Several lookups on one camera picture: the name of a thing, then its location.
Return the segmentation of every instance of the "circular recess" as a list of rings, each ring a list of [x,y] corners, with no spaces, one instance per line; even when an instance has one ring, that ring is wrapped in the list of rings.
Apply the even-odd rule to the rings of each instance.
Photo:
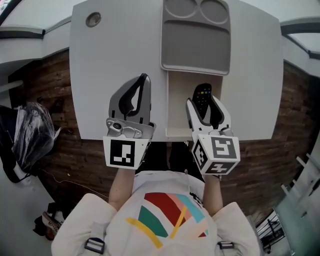
[[[99,12],[91,13],[85,20],[87,27],[92,28],[99,24],[101,21],[101,14]]]
[[[120,130],[122,128],[121,124],[117,123],[117,122],[113,123],[113,127],[118,129],[118,130]]]
[[[200,5],[203,16],[210,22],[222,24],[228,20],[228,11],[216,0],[204,0]]]
[[[165,9],[176,18],[187,18],[196,13],[197,3],[195,0],[166,0]]]

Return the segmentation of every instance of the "white shirt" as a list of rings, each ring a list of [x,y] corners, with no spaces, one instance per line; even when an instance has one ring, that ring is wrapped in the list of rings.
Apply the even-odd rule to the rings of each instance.
[[[86,194],[57,233],[52,255],[79,255],[93,222],[108,223],[103,255],[218,256],[223,255],[217,246],[221,240],[234,243],[225,255],[259,255],[257,237],[237,203],[211,217],[200,200],[203,191],[204,183],[190,175],[143,171],[118,212],[100,197]]]

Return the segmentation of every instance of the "cable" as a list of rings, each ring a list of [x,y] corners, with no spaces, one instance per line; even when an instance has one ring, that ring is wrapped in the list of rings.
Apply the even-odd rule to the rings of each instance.
[[[186,175],[186,182],[188,183],[188,190],[189,190],[189,194],[190,194],[190,183],[189,183],[189,176],[188,176],[188,170],[187,169],[185,169],[184,170],[184,173],[185,173],[185,175]]]
[[[41,170],[44,171],[45,173],[51,175],[51,176],[54,178],[54,181],[57,182],[57,183],[62,183],[62,182],[73,183],[73,184],[79,185],[79,186],[81,186],[81,187],[84,187],[84,188],[86,188],[86,189],[88,189],[88,190],[91,190],[92,192],[95,192],[95,193],[97,193],[98,195],[100,195],[100,196],[102,196],[102,197],[104,197],[104,198],[109,199],[109,197],[107,197],[107,196],[105,196],[105,195],[103,195],[103,194],[100,194],[99,192],[97,192],[97,191],[95,191],[95,190],[93,190],[93,189],[91,189],[91,188],[89,188],[89,187],[87,187],[87,186],[78,184],[78,183],[76,183],[76,182],[73,182],[73,181],[70,181],[70,180],[66,180],[66,179],[64,179],[64,180],[62,180],[62,181],[57,181],[57,180],[56,180],[56,177],[55,177],[52,173],[49,173],[49,172],[47,172],[47,171],[44,170],[44,169],[41,169]]]

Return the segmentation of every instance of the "gray tray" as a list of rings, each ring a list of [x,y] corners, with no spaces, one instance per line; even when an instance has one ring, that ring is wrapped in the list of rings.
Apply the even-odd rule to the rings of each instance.
[[[164,0],[161,66],[164,70],[225,76],[231,30],[222,0]]]

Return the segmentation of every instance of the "person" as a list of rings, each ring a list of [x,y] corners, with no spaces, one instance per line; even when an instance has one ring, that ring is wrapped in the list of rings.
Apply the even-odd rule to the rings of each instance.
[[[52,243],[53,256],[98,256],[85,248],[97,224],[104,256],[260,255],[237,203],[224,207],[219,177],[203,180],[185,143],[172,143],[171,170],[164,142],[152,142],[144,159],[136,173],[117,171],[108,203],[93,194],[81,199]]]

